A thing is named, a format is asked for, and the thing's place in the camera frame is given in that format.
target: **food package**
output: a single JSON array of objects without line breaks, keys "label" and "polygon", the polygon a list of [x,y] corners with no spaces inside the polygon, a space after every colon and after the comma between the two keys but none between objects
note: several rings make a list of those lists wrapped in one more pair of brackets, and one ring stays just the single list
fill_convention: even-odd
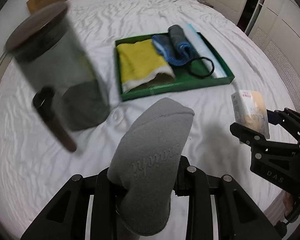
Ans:
[{"label": "food package", "polygon": [[266,105],[258,91],[239,90],[231,96],[235,121],[270,138]]}]

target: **gray sock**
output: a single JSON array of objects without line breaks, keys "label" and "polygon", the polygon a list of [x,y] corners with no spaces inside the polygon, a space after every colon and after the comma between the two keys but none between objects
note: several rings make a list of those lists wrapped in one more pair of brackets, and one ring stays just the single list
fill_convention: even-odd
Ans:
[{"label": "gray sock", "polygon": [[108,179],[128,192],[118,204],[125,226],[151,236],[162,231],[194,112],[169,98],[147,109],[122,137]]}]

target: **yellow cloth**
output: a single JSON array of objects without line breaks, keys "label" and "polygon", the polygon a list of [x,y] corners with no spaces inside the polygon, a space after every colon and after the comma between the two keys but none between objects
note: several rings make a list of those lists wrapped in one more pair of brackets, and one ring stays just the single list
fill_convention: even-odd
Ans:
[{"label": "yellow cloth", "polygon": [[117,46],[121,63],[121,82],[124,91],[153,80],[158,73],[175,78],[172,68],[160,56],[151,39]]}]

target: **white bed sheet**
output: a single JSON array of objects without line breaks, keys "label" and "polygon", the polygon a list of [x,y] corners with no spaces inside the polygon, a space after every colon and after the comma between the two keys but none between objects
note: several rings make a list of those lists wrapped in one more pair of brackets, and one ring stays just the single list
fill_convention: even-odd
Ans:
[{"label": "white bed sheet", "polygon": [[[183,150],[191,165],[207,174],[232,175],[264,211],[281,191],[250,172],[250,148],[230,134],[231,94],[258,90],[268,109],[294,109],[288,91],[265,54],[232,22],[196,0],[70,0],[68,17],[95,68],[107,83],[112,111],[97,128],[80,135],[83,154],[69,154],[50,135],[31,107],[34,91],[12,61],[0,85],[0,222],[19,239],[41,209],[76,173],[84,177],[108,167],[132,123],[152,104],[169,97],[195,112]],[[167,93],[120,102],[114,41],[166,32],[191,23],[221,54],[235,75],[230,85]],[[272,140],[294,142],[271,126]],[[147,239],[184,240],[187,198],[172,194],[166,228]]]}]

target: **folded cloth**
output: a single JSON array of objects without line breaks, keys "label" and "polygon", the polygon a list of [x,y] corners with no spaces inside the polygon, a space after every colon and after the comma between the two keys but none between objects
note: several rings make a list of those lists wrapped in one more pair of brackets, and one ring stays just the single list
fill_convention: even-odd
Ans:
[{"label": "folded cloth", "polygon": [[168,29],[168,35],[154,35],[152,44],[164,59],[174,66],[183,66],[196,56],[196,51],[186,39],[183,29],[173,25]]},{"label": "folded cloth", "polygon": [[136,43],[122,43],[117,46],[121,63],[121,83],[127,92],[153,80],[158,74],[165,74],[161,84],[172,83],[175,79],[172,68],[160,56],[151,39]]},{"label": "folded cloth", "polygon": [[192,109],[163,98],[122,137],[107,176],[127,190],[117,203],[117,211],[122,219],[119,222],[130,232],[151,236],[166,226],[170,196],[193,117]]}]

